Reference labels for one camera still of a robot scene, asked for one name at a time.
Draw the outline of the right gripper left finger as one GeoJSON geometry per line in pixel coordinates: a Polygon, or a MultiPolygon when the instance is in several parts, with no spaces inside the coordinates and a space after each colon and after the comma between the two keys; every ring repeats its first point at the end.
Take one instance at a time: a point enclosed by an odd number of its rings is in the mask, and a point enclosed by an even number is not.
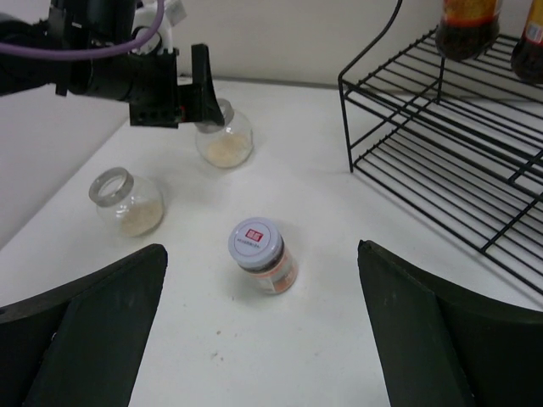
{"type": "Polygon", "coordinates": [[[151,244],[1,308],[3,406],[127,406],[154,322],[167,252],[151,244]]]}

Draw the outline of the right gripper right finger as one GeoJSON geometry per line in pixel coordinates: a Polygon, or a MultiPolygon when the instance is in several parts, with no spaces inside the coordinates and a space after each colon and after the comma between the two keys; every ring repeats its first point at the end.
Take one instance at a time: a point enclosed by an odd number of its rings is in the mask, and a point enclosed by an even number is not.
{"type": "Polygon", "coordinates": [[[358,267],[393,406],[540,406],[542,314],[360,241],[358,267]]]}

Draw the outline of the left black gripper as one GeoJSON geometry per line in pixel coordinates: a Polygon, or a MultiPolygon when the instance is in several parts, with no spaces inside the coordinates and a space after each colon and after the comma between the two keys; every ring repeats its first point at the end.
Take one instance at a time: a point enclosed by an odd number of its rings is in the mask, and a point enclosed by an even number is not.
{"type": "Polygon", "coordinates": [[[126,54],[72,65],[68,91],[129,105],[134,126],[176,128],[181,123],[225,124],[217,102],[207,45],[191,46],[193,82],[177,83],[177,51],[126,54]]]}

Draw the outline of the glass jar silver rim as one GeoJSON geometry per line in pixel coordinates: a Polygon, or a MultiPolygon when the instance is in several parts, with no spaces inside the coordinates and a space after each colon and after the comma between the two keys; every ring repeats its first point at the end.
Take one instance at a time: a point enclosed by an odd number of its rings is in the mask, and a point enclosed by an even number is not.
{"type": "Polygon", "coordinates": [[[225,98],[217,99],[225,125],[197,123],[195,144],[200,156],[220,169],[238,167],[254,148],[253,128],[247,117],[225,98]]]}
{"type": "Polygon", "coordinates": [[[88,197],[104,224],[123,237],[140,237],[155,230],[165,215],[165,203],[157,185],[114,167],[91,184],[88,197]]]}

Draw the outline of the red lid sauce jar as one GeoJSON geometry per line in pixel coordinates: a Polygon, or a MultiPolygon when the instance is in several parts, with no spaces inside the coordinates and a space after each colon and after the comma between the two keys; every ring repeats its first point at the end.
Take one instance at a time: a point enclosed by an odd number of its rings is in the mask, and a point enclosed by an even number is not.
{"type": "Polygon", "coordinates": [[[500,32],[501,1],[447,0],[435,34],[440,54],[450,60],[477,58],[500,32]]]}
{"type": "Polygon", "coordinates": [[[533,0],[523,33],[511,56],[512,71],[522,81],[542,84],[542,0],[533,0]]]}

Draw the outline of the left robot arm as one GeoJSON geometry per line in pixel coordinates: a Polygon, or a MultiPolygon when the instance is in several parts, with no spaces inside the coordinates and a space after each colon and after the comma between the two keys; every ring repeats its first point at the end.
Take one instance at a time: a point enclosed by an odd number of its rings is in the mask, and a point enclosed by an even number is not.
{"type": "Polygon", "coordinates": [[[1,15],[1,93],[53,85],[56,94],[125,103],[134,126],[222,126],[209,49],[191,48],[192,81],[177,81],[171,29],[179,1],[52,1],[35,24],[1,15]]]}

